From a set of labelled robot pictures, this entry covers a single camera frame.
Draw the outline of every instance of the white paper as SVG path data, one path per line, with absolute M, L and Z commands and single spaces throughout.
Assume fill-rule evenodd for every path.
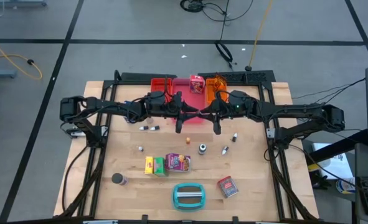
M 328 146 L 330 144 L 326 143 L 313 143 L 313 149 L 314 151 L 317 151 L 319 149 L 322 149 L 325 146 Z M 334 175 L 340 177 L 340 178 L 351 178 L 352 172 L 350 169 L 350 165 L 348 164 L 348 160 L 345 153 L 339 154 L 337 156 L 334 156 L 333 158 L 330 158 L 330 165 L 324 167 L 327 171 L 333 173 Z M 328 174 L 324 170 L 320 169 L 322 176 L 327 176 L 328 180 L 337 180 L 334 176 Z

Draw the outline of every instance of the dark can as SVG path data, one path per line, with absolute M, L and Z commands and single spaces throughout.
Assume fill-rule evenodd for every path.
M 127 177 L 119 173 L 113 174 L 113 176 L 111 177 L 111 181 L 115 184 L 120 184 L 120 185 L 126 185 L 128 183 Z

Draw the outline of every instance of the black bottle cap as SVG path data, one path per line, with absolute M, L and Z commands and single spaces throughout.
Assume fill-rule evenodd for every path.
M 115 184 L 120 184 L 123 181 L 123 175 L 119 174 L 119 173 L 115 173 L 113 174 L 113 176 L 111 177 L 111 181 Z

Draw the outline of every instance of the yellow box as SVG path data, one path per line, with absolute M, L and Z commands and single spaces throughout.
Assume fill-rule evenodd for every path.
M 145 174 L 153 174 L 153 156 L 146 156 L 145 158 Z

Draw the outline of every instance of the green box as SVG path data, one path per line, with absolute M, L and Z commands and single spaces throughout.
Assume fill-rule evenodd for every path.
M 159 177 L 167 177 L 167 170 L 164 168 L 163 157 L 155 157 L 153 160 L 153 174 Z

